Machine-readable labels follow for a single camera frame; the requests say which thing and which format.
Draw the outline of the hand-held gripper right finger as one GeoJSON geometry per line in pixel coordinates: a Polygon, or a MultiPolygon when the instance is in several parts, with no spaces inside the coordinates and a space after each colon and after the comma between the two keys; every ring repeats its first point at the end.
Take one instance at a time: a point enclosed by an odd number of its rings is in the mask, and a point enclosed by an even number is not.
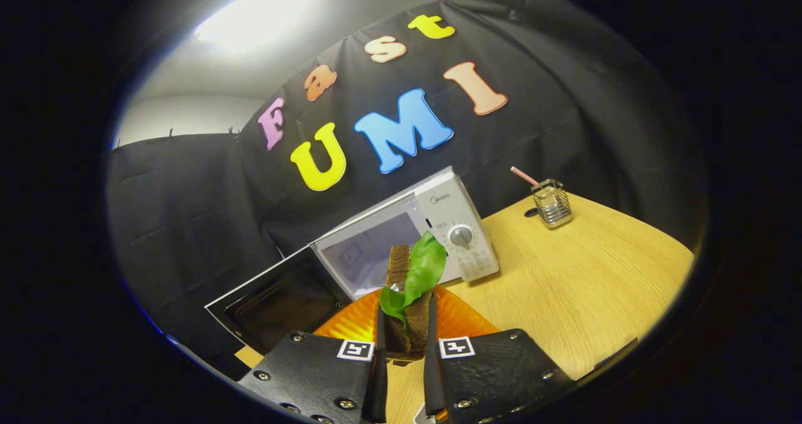
{"type": "Polygon", "coordinates": [[[496,329],[435,288],[424,358],[424,410],[435,423],[516,423],[575,386],[525,330],[496,329]]]}

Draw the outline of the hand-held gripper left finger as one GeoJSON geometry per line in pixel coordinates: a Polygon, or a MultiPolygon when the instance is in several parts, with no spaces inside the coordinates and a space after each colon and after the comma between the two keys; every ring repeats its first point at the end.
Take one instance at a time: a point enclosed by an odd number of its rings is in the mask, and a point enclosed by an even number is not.
{"type": "Polygon", "coordinates": [[[237,382],[298,423],[384,423],[388,390],[378,293],[345,307],[317,333],[293,331],[237,382]]]}

